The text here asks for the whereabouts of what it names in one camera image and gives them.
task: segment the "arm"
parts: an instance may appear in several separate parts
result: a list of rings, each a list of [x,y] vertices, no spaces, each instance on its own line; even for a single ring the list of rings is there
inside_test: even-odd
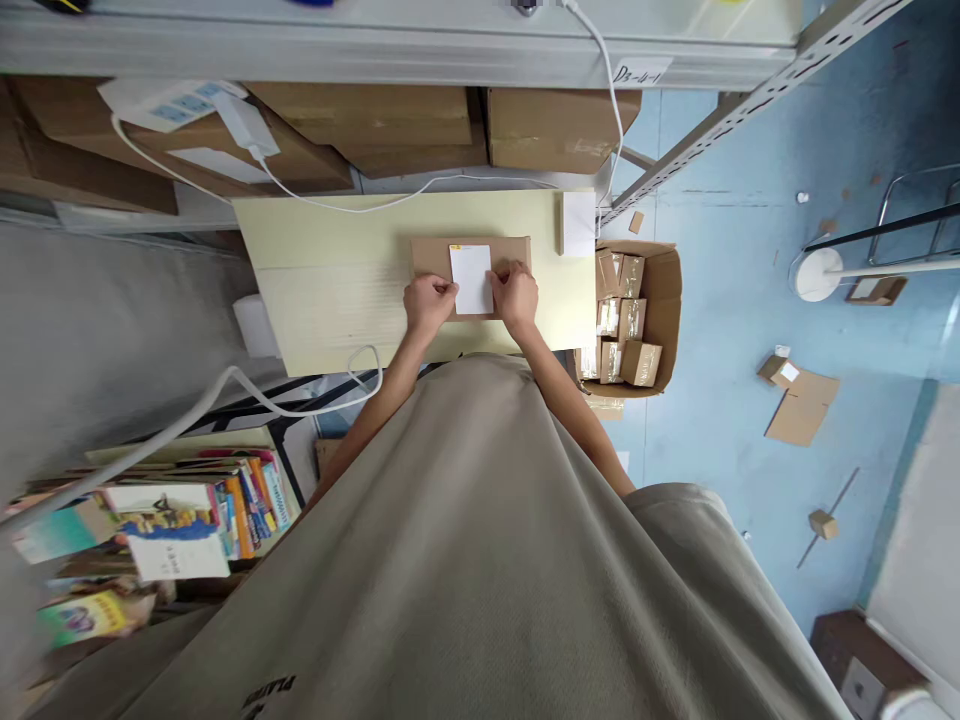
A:
[[[574,442],[586,453],[600,474],[620,497],[636,488],[623,471],[606,431],[587,406],[583,393],[557,361],[537,330],[537,282],[522,263],[514,262],[502,280],[490,273],[493,297],[510,335],[520,346],[543,399]]]
[[[356,422],[347,433],[337,452],[330,459],[320,485],[304,508],[312,508],[347,468],[380,432],[393,414],[413,394],[423,356],[440,326],[453,311],[459,287],[436,275],[423,275],[403,292],[403,306],[407,311],[407,332],[403,336],[390,367],[384,371],[380,392],[367,400]]]

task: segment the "light yellow board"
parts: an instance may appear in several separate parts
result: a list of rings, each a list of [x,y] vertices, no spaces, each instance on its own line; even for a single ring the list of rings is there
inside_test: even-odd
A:
[[[323,198],[359,209],[397,195]],[[360,215],[293,198],[234,200],[247,250],[291,377],[343,372],[361,345],[389,364],[403,337],[410,238],[530,236],[540,288],[537,325],[553,350],[588,345],[596,333],[594,261],[559,255],[559,190],[425,193]],[[446,323],[427,362],[461,353],[519,351],[499,320]],[[355,370],[375,367],[365,352]]]

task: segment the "person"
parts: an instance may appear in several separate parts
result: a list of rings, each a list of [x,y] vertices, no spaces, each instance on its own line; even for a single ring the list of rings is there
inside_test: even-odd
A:
[[[490,280],[523,359],[418,382],[458,288],[414,280],[380,392],[275,550],[34,717],[849,717],[720,499],[635,490],[537,331],[530,272]]]

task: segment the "white label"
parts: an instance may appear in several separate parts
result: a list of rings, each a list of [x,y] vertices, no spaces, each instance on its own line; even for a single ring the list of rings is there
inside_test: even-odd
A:
[[[226,175],[228,178],[247,185],[270,182],[270,176],[263,170],[222,150],[185,148],[184,150],[170,150],[167,154],[199,165],[207,170],[213,170],[215,173]]]
[[[451,245],[450,269],[457,293],[457,315],[486,315],[493,312],[493,288],[487,278],[490,270],[489,245]]]
[[[618,88],[654,87],[660,82],[673,58],[622,58],[613,71],[613,84]]]
[[[793,382],[798,377],[800,377],[800,371],[797,369],[795,365],[791,365],[790,363],[783,364],[783,367],[780,368],[780,374],[783,375],[790,382]]]
[[[877,278],[866,278],[861,280],[853,289],[853,294],[850,295],[850,299],[856,300],[857,298],[870,297],[870,293],[872,293],[873,289],[879,284],[880,280]]]

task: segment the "gray wall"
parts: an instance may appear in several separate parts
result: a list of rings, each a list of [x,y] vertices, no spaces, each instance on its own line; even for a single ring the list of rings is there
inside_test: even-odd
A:
[[[0,225],[0,502],[90,447],[159,429],[229,364],[255,379],[231,304],[256,292],[239,259]],[[0,716],[29,678],[49,568],[0,547]]]

